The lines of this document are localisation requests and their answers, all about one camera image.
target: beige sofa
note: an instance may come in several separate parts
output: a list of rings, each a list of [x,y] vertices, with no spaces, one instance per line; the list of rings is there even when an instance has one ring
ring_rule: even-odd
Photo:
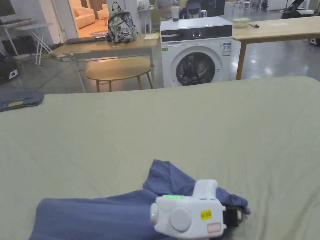
[[[107,13],[109,14],[109,9],[107,4],[102,4],[102,10],[97,11],[99,20],[103,20],[103,17],[101,16],[101,13]]]
[[[76,17],[78,28],[83,28],[94,23],[95,16],[93,9],[85,7],[74,7],[73,12]]]

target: black strap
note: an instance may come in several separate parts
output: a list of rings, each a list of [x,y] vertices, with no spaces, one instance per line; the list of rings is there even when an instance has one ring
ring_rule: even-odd
[[[113,4],[118,4],[118,9],[120,9],[121,10],[121,7],[120,7],[120,5],[119,5],[119,3],[117,3],[117,2],[113,2]]]
[[[243,210],[240,207],[226,207],[223,212],[223,223],[230,227],[238,227],[243,219]]]

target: wooden stool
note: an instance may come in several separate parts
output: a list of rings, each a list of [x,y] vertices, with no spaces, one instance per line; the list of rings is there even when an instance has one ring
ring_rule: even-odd
[[[139,88],[142,90],[140,76],[147,74],[150,87],[153,89],[149,72],[151,71],[150,59],[148,58],[117,58],[99,63],[88,70],[87,78],[96,80],[97,92],[100,92],[100,82],[109,83],[109,91],[112,92],[111,82],[136,77]]]

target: rug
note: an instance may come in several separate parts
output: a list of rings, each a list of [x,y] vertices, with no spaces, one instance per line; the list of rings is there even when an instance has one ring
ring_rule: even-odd
[[[100,35],[107,35],[108,30],[104,30],[104,31],[98,31],[98,32],[94,32],[94,33],[90,33],[91,36],[100,36]]]

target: yellow sticker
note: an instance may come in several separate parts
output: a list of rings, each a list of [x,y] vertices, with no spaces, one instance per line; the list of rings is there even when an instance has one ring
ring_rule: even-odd
[[[201,212],[201,221],[208,220],[212,218],[211,210]]]
[[[23,101],[13,102],[13,103],[8,104],[8,108],[19,106],[19,105],[22,105],[22,104],[23,104]]]

